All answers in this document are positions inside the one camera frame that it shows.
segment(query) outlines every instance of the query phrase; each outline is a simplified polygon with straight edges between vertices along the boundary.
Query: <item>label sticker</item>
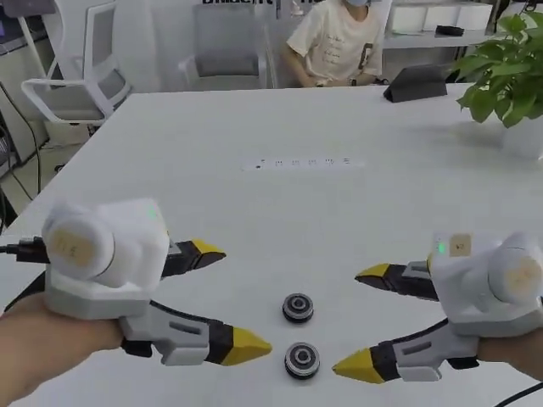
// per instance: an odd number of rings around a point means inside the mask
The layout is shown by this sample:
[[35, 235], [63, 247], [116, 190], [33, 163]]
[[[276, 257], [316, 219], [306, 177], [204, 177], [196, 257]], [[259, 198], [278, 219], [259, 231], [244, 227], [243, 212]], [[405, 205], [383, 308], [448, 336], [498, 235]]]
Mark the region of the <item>label sticker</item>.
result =
[[467, 257], [472, 254], [472, 236], [468, 233], [457, 233], [449, 240], [449, 256]]
[[540, 265], [530, 257], [522, 257], [516, 269], [507, 272], [507, 284], [515, 293], [529, 293], [541, 274]]
[[78, 267], [87, 267], [94, 257], [91, 241], [65, 229], [58, 229], [53, 234], [48, 250]]

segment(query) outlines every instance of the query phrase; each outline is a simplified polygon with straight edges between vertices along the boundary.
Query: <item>chair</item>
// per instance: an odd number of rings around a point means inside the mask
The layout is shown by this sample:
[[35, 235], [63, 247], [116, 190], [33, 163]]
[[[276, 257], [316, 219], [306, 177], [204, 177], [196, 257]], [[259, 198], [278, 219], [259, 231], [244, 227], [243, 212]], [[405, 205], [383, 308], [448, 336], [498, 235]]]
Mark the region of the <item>chair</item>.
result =
[[266, 89], [262, 30], [250, 3], [193, 6], [194, 55], [179, 64], [189, 91]]
[[46, 79], [30, 79], [23, 93], [46, 120], [55, 123], [103, 124], [128, 97], [132, 87], [118, 71], [113, 55], [115, 3], [87, 10], [82, 79], [52, 79], [56, 63]]

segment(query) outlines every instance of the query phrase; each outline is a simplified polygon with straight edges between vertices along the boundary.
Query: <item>bearing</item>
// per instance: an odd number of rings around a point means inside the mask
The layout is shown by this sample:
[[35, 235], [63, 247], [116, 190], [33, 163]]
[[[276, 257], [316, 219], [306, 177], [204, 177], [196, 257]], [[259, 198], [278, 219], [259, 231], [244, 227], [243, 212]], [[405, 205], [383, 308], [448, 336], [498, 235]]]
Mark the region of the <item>bearing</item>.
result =
[[298, 342], [285, 354], [285, 369], [296, 380], [311, 379], [319, 371], [321, 360], [313, 345]]
[[283, 302], [283, 315], [294, 324], [303, 324], [313, 316], [313, 301], [302, 293], [290, 294]]

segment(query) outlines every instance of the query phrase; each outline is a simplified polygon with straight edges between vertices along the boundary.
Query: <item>person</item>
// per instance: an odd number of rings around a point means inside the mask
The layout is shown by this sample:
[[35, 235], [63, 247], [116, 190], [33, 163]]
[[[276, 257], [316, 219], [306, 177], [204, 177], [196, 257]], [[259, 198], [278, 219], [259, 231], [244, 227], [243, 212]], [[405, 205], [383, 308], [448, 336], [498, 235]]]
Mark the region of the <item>person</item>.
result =
[[299, 86], [364, 86], [381, 75], [381, 23], [370, 1], [324, 0], [313, 6], [283, 50]]
[[[119, 348], [115, 321], [79, 321], [49, 311], [43, 294], [20, 300], [0, 317], [0, 406], [33, 393], [98, 351]], [[543, 329], [523, 337], [482, 339], [479, 359], [505, 362], [543, 380]]]

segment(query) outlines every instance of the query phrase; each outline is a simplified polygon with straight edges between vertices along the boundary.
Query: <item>tiled floor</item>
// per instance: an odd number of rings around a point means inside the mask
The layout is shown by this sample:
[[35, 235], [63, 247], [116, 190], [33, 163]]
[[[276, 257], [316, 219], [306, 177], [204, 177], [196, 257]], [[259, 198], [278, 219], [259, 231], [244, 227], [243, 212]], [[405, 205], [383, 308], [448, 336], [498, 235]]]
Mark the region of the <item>tiled floor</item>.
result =
[[[68, 160], [74, 156], [77, 150], [79, 150], [79, 148], [81, 148], [81, 146], [68, 146], [61, 148], [48, 148], [46, 146], [40, 150], [40, 157], [42, 161], [42, 189], [56, 175], [54, 167], [67, 163]], [[14, 174], [23, 184], [24, 188], [28, 191], [31, 197], [34, 198], [37, 192], [37, 157], [34, 156], [25, 165], [14, 170]], [[28, 205], [30, 199], [28, 199], [19, 183], [11, 174], [7, 174], [2, 178], [2, 180], [0, 180], [0, 185], [2, 185], [2, 189], [5, 192], [6, 197], [13, 205], [17, 214], [20, 214], [26, 208], [26, 205]]]

